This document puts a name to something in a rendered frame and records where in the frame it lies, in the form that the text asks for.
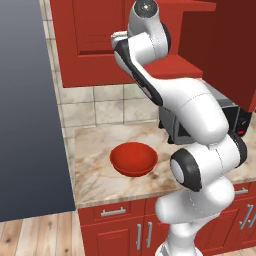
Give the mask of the red upper cabinet door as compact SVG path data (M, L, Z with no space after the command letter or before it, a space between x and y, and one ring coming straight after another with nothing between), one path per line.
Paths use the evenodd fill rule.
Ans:
M50 0L65 88L130 83L116 64L111 35L125 31L134 0Z

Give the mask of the red tall cabinet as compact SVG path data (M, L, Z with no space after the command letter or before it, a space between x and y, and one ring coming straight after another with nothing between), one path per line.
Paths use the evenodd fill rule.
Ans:
M210 0L213 12L183 14L179 55L248 112L256 110L256 0Z

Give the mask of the red bowl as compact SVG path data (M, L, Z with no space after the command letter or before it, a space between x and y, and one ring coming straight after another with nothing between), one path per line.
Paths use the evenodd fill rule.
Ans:
M141 177L153 170L158 162L158 155L144 143L126 142L111 151L110 162L122 175Z

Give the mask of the grey toaster oven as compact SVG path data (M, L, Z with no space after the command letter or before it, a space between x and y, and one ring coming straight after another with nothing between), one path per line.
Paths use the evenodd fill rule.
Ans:
M221 106L222 111L228 120L229 128L239 137L243 137L250 125L252 113L243 110L203 79L201 79L201 82L208 88ZM167 142L169 144L182 145L194 143L194 139L180 124L177 117L163 107L159 108L159 128L165 129L168 133Z

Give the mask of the red drawer front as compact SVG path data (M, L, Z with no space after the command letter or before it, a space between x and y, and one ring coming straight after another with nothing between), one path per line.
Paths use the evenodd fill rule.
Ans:
M157 201L157 197L147 198L145 200L145 214L151 215L155 213L155 203Z
M101 217L101 212L103 209L106 211L118 210L120 207L126 209L126 214ZM143 216L145 212L145 200L134 200L127 202L119 202L114 204L106 204L100 206L94 206L89 208L82 208L78 210L80 225L91 225L104 223L112 220L121 220L132 217L140 217Z
M236 200L246 199L249 197L254 197L256 195L256 182L247 182L234 185L235 191L241 190L242 188L248 189L249 191L247 194L235 195Z

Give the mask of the dark grey fridge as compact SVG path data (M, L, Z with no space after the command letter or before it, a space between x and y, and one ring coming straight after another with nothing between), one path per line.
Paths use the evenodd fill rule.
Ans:
M39 0L0 0L0 222L74 209Z

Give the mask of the red lower cupboard door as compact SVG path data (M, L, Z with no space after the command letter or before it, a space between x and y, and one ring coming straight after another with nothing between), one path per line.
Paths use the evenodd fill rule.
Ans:
M146 247L148 222L153 223L150 248ZM168 235L168 228L169 225L160 222L155 214L145 216L142 239L142 256L155 256L156 250L165 241Z
M140 256L136 250L137 224L143 218L129 218L81 228L85 256Z
M239 248L242 236L248 230L248 221L243 230L240 230L239 222L245 217L247 204L253 203L253 197L235 201L197 233L195 246L203 256L214 256Z

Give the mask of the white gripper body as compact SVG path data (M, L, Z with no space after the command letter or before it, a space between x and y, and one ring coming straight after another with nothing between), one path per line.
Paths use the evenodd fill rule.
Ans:
M115 49L118 44L123 47L128 47L128 32L127 31L117 31L111 35L112 48Z

